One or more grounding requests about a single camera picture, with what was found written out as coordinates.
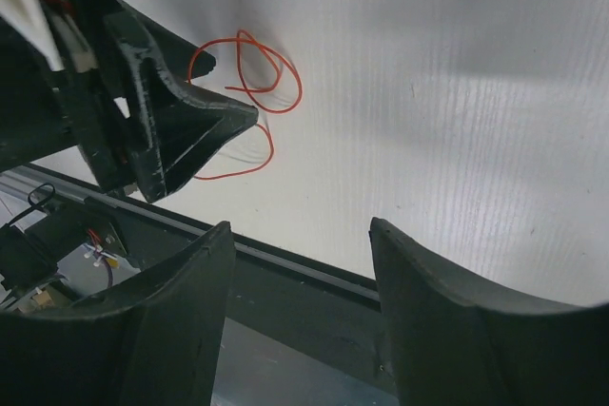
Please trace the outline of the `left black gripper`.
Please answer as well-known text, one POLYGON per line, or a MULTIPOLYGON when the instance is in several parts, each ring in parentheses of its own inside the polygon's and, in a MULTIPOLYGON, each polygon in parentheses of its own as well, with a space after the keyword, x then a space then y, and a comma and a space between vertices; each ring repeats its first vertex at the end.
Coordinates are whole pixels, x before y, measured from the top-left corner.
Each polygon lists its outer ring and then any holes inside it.
POLYGON ((180 79, 195 50, 122 0, 1 0, 2 170, 75 147, 106 192, 177 192, 258 121, 180 79))

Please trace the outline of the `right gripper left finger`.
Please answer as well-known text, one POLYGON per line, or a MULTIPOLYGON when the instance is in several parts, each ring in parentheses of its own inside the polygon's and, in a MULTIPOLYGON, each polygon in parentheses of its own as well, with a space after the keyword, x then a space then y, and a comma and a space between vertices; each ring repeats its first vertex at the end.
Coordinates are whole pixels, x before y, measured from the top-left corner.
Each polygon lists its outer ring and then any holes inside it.
POLYGON ((228 222, 63 308, 1 316, 5 405, 207 405, 236 249, 228 222))

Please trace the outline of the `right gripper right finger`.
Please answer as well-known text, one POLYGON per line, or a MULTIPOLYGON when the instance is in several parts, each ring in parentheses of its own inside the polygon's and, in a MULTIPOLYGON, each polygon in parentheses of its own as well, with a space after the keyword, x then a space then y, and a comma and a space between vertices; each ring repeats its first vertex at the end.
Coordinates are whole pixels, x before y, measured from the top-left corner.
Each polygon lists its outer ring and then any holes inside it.
POLYGON ((432 252, 392 223, 369 228, 403 405, 604 405, 608 308, 528 295, 432 252))

